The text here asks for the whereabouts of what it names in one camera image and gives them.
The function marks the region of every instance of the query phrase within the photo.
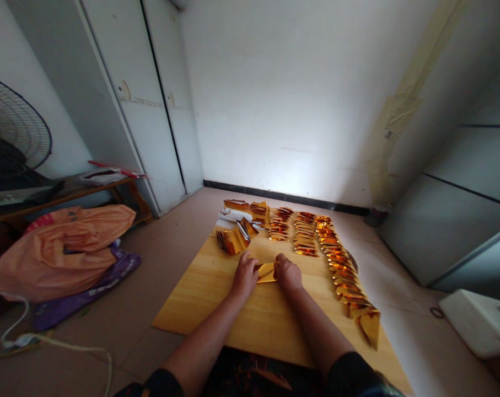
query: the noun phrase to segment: forearm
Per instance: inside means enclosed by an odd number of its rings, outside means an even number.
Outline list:
[[[354,347],[304,289],[286,292],[324,378],[332,365]]]
[[[186,396],[200,395],[246,299],[228,295],[163,363]]]

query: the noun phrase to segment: cabinet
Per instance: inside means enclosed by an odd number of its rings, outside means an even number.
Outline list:
[[[174,7],[165,0],[7,2],[94,159],[147,173],[141,187],[158,215],[202,186]]]

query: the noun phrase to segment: power cord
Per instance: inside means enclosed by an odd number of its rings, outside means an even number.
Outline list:
[[[4,349],[12,348],[14,346],[18,347],[23,347],[26,346],[33,338],[39,339],[41,341],[47,342],[50,345],[55,345],[55,346],[60,346],[64,347],[70,350],[76,350],[76,351],[84,351],[84,352],[103,352],[106,354],[106,357],[108,358],[108,382],[106,384],[106,391],[105,391],[105,397],[108,397],[108,393],[110,391],[110,384],[112,383],[112,356],[106,349],[103,347],[85,347],[85,346],[77,346],[77,345],[71,345],[66,342],[62,342],[60,340],[52,339],[44,335],[38,335],[38,334],[33,334],[33,333],[28,333],[28,334],[22,334],[19,337],[16,338],[16,340],[7,340],[7,335],[15,328],[20,322],[27,316],[29,313],[29,302],[26,298],[20,296],[20,295],[15,295],[11,294],[8,292],[1,292],[0,295],[5,295],[9,296],[12,298],[16,298],[19,301],[24,302],[24,314],[22,314],[22,317],[20,317],[7,331],[5,331],[0,338],[0,342],[3,346]]]

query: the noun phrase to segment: hand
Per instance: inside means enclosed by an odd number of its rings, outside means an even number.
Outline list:
[[[303,289],[303,283],[301,281],[301,270],[285,255],[279,254],[276,256],[276,262],[273,266],[273,269],[274,276],[284,292]]]
[[[259,261],[250,258],[250,252],[246,251],[239,259],[239,265],[235,271],[232,288],[229,292],[232,296],[242,297],[247,300],[257,284],[259,272],[255,267]]]

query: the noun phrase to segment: white cable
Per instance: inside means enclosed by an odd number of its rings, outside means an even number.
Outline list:
[[[10,348],[10,347],[17,345],[17,341],[22,339],[22,338],[24,338],[24,339],[37,338],[37,339],[40,339],[41,341],[49,343],[50,345],[60,346],[60,347],[64,347],[64,348],[67,348],[70,350],[84,351],[84,352],[103,352],[106,354],[106,357],[108,358],[108,382],[106,384],[106,391],[105,391],[105,397],[108,397],[108,393],[110,391],[110,384],[112,383],[112,356],[110,355],[110,353],[107,352],[106,349],[104,349],[103,347],[86,347],[86,346],[70,345],[66,342],[52,339],[52,338],[49,338],[49,337],[44,336],[44,335],[33,334],[31,332],[28,334],[20,335],[17,338],[17,340],[15,340],[15,341],[6,340],[7,335],[9,335],[9,333],[13,330],[13,328],[15,328],[27,316],[27,314],[29,312],[29,302],[26,298],[24,298],[20,295],[11,294],[8,292],[1,292],[0,291],[0,295],[7,295],[10,297],[16,298],[16,299],[24,302],[24,306],[25,306],[24,314],[22,314],[22,317],[20,317],[16,323],[11,325],[11,327],[9,327],[9,329],[7,331],[5,331],[2,335],[2,337],[0,338],[0,342],[2,343],[2,346],[4,348]]]

